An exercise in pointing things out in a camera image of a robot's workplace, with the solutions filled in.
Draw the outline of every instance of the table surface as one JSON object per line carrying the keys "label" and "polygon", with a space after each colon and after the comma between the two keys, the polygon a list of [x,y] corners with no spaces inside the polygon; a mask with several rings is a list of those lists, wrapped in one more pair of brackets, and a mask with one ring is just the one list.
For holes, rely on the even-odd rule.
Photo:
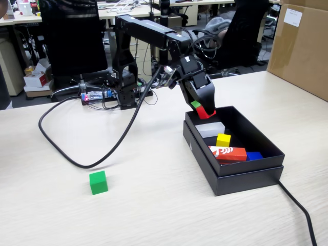
{"label": "table surface", "polygon": [[[234,105],[285,153],[282,183],[328,244],[328,103],[269,72],[214,81],[217,107]],[[179,88],[156,90],[119,148],[79,169],[37,123],[52,104],[0,112],[0,245],[310,245],[304,214],[279,186],[215,197],[182,135]],[[154,98],[147,98],[149,103]],[[134,109],[69,101],[44,120],[49,136],[88,165],[109,151]],[[105,170],[109,191],[92,195]]]}
{"label": "table surface", "polygon": [[[130,12],[125,12],[121,14],[117,14],[117,12],[107,12],[107,10],[99,10],[99,18],[100,19],[114,19],[117,15],[129,14],[135,18],[139,17],[147,17],[149,16],[150,7],[148,5],[140,5],[134,8]],[[160,16],[160,11],[154,9],[154,16]],[[12,20],[4,20],[0,19],[0,26],[8,26],[15,24],[24,24],[24,23],[39,23],[42,22],[42,18],[36,15],[33,16],[23,16],[20,15],[18,11],[15,12],[15,19]]]}
{"label": "table surface", "polygon": [[[193,6],[193,5],[208,5],[208,4],[233,4],[234,0],[201,0],[195,2],[182,2],[182,3],[174,3],[170,4],[171,7],[174,6]],[[279,4],[280,0],[269,0],[271,4]],[[159,4],[159,0],[154,0],[154,3]]]}

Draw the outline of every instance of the red and white box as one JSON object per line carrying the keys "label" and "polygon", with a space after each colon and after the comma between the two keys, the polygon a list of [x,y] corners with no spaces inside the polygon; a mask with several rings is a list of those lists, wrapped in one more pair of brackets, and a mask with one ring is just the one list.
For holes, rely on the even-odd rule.
{"label": "red and white box", "polygon": [[209,146],[209,148],[216,159],[223,160],[223,162],[226,163],[235,162],[235,161],[245,161],[247,159],[247,153],[244,148],[217,147],[217,146]]}
{"label": "red and white box", "polygon": [[47,83],[46,75],[41,73],[31,73],[24,77],[27,87],[42,87]]}

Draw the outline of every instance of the yellow cube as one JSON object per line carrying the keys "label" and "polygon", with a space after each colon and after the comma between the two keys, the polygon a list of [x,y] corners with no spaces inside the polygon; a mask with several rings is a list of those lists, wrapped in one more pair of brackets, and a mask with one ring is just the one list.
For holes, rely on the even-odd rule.
{"label": "yellow cube", "polygon": [[225,135],[225,134],[217,135],[216,146],[217,147],[229,147],[230,138],[231,138],[230,135]]}

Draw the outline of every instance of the robotic arm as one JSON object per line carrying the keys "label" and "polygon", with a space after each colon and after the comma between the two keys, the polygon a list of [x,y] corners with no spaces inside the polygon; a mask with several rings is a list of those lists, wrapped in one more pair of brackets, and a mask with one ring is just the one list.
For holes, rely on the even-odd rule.
{"label": "robotic arm", "polygon": [[[165,83],[166,86],[173,89],[179,82],[184,99],[190,107],[193,108],[191,103],[197,101],[207,114],[214,113],[214,85],[205,69],[200,69],[195,57],[189,55],[189,38],[150,20],[137,20],[129,15],[116,16],[115,23],[117,50],[113,59],[113,73],[109,80],[114,82],[115,89],[119,91],[120,101],[126,97],[133,97],[130,92],[137,87],[138,67],[130,52],[131,37],[134,37],[168,50],[172,57],[173,73]],[[128,67],[133,77],[124,76],[125,67]]]}

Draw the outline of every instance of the blue block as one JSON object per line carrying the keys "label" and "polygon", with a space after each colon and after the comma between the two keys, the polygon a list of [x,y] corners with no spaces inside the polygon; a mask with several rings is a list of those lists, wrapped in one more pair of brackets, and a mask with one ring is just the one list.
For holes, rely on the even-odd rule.
{"label": "blue block", "polygon": [[261,152],[246,152],[246,153],[247,153],[247,160],[263,159]]}

